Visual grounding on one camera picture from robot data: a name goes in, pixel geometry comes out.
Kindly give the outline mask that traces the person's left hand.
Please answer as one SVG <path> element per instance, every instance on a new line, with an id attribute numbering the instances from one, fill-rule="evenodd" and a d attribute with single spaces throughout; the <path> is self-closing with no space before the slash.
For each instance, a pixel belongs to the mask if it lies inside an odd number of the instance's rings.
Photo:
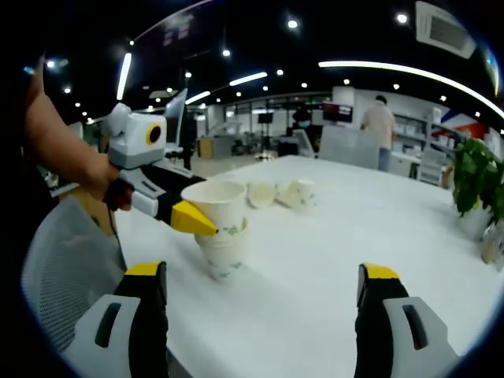
<path id="1" fill-rule="evenodd" d="M 118 177 L 111 181 L 102 201 L 112 211 L 130 210 L 134 191 L 135 188 L 130 183 Z"/>

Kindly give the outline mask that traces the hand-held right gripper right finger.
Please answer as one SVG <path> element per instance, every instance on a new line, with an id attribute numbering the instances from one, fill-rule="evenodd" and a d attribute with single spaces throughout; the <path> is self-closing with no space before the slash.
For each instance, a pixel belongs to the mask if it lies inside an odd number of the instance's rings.
<path id="1" fill-rule="evenodd" d="M 394 270 L 359 265 L 357 310 L 356 377 L 445 377 L 458 362 L 446 324 Z"/>

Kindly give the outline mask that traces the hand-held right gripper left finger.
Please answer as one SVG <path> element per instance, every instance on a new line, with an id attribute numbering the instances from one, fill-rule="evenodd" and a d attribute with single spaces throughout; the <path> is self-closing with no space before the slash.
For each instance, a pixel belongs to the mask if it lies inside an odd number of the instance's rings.
<path id="1" fill-rule="evenodd" d="M 167 377 L 166 264 L 133 265 L 77 322 L 65 360 L 80 377 Z"/>

